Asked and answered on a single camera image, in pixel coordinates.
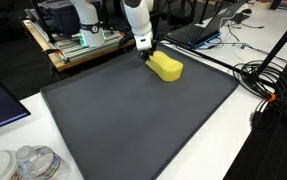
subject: desk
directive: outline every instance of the desk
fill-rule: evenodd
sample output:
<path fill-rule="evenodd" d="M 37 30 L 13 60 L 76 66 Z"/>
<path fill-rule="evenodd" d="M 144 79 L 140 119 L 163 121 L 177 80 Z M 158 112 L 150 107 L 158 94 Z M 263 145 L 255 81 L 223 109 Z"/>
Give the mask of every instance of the desk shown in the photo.
<path fill-rule="evenodd" d="M 50 43 L 47 42 L 43 38 L 41 33 L 31 24 L 31 22 L 29 20 L 24 20 L 22 24 L 23 24 L 24 28 L 26 29 L 26 31 L 29 34 L 31 34 L 31 36 L 35 39 L 35 41 L 40 45 L 42 51 L 47 50 L 47 49 L 53 49 L 53 47 L 50 45 Z M 129 46 L 129 45 L 132 45 L 132 44 L 134 44 L 133 40 L 129 41 L 125 45 L 125 47 Z M 80 60 L 71 61 L 71 62 L 68 62 L 68 63 L 64 63 L 62 58 L 59 55 L 54 54 L 54 53 L 53 54 L 49 54 L 48 55 L 48 59 L 50 60 L 51 64 L 55 67 L 55 69 L 60 72 L 60 71 L 72 68 L 74 66 L 80 65 L 80 64 L 82 64 L 84 62 L 93 60 L 93 59 L 98 58 L 100 56 L 103 56 L 105 54 L 109 54 L 109 53 L 114 52 L 116 50 L 117 50 L 116 46 L 109 47 L 109 48 L 104 49 L 103 51 L 99 51 L 99 52 L 97 52 L 95 54 L 91 54 L 91 56 L 86 56 L 86 57 L 83 57 Z"/>
<path fill-rule="evenodd" d="M 251 37 L 246 38 L 247 35 L 242 35 L 243 33 L 241 31 L 236 31 L 235 33 L 238 33 L 237 35 L 241 40 L 247 40 L 250 45 L 268 51 L 283 34 L 284 31 L 282 30 L 287 28 L 287 11 L 277 10 L 274 12 L 258 10 L 257 12 L 261 13 L 259 15 L 264 15 L 266 22 L 271 21 L 274 16 L 279 18 L 277 23 L 270 22 L 264 24 L 267 26 L 265 30 L 269 31 L 265 32 L 265 34 L 273 33 L 273 35 L 276 36 L 275 39 L 273 38 L 272 40 L 269 37 L 267 38 L 266 36 L 257 33 L 258 37 L 264 39 L 257 39 L 257 42 L 255 43 L 254 39 L 251 39 Z M 253 16 L 247 20 L 246 23 L 258 23 L 257 21 L 260 20 L 257 18 L 259 17 L 260 16 Z M 285 48 L 285 50 L 281 51 L 280 56 L 287 59 L 287 45 Z M 234 55 L 234 52 L 239 51 L 245 52 L 245 56 L 253 53 L 253 51 L 249 49 L 240 50 L 230 46 L 213 49 L 213 51 L 204 51 L 204 53 L 208 53 L 212 57 L 218 59 L 222 58 L 230 64 L 236 64 L 238 62 L 246 61 L 240 60 Z M 222 68 L 219 65 L 199 58 L 196 59 L 209 64 L 210 66 L 217 67 L 222 71 L 231 73 L 226 68 Z M 249 122 L 251 113 L 260 101 L 261 99 L 251 95 L 244 88 L 238 87 L 191 138 L 158 179 L 222 179 L 251 132 Z M 50 146 L 72 166 L 73 172 L 71 179 L 82 179 L 42 96 L 36 94 L 22 100 L 22 103 L 31 111 L 32 115 L 0 128 L 0 150 L 18 150 L 18 148 L 24 145 Z"/>

